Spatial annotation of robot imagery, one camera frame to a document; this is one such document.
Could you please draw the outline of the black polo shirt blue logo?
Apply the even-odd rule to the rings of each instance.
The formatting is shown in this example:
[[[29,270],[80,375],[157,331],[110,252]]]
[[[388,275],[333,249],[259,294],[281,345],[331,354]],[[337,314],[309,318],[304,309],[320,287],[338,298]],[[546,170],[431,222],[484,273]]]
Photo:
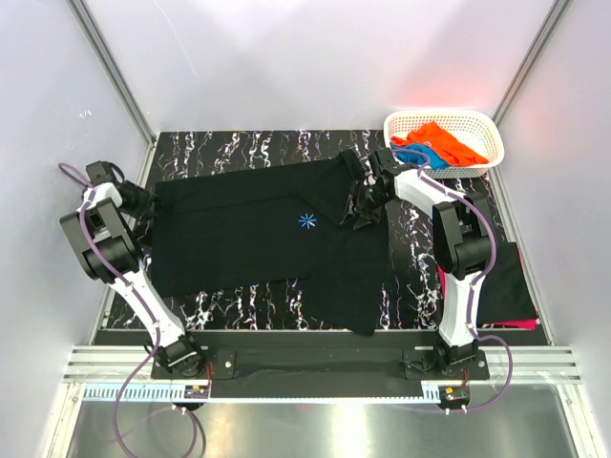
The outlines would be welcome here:
[[[305,315],[356,334],[380,317],[388,220],[340,225],[350,184],[366,177],[351,150],[311,162],[163,181],[151,225],[154,287],[164,298],[274,281],[303,286]]]

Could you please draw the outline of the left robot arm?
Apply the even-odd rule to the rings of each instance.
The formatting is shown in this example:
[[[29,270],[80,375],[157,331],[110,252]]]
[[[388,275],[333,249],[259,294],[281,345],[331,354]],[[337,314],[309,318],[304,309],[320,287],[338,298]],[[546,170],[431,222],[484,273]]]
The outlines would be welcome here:
[[[85,174],[65,162],[57,168],[82,186],[79,207],[61,217],[60,226],[84,272],[130,305],[149,332],[152,344],[145,351],[157,366],[198,377],[206,355],[152,285],[143,250],[125,220],[150,217],[156,198],[109,161],[87,165]]]

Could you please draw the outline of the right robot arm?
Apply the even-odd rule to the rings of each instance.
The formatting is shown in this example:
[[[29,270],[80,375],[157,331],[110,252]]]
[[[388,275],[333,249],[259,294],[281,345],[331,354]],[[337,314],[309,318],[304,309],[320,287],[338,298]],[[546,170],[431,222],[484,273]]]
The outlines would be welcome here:
[[[449,379],[462,377],[476,362],[479,345],[490,339],[479,335],[476,312],[482,283],[495,266],[495,231],[482,195],[465,195],[430,178],[425,172],[430,159],[414,154],[424,163],[401,163],[389,148],[371,154],[371,174],[352,183],[344,222],[355,230],[376,224],[393,199],[427,214],[432,221],[434,259],[445,284],[443,315],[432,349],[402,365],[419,376],[436,372]]]

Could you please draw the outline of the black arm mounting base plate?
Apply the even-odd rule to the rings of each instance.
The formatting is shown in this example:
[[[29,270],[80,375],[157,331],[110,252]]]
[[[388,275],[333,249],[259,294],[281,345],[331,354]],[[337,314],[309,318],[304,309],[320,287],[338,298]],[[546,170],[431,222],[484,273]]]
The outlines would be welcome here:
[[[433,331],[196,331],[215,399],[407,398],[421,383],[486,381],[483,354],[433,368]]]

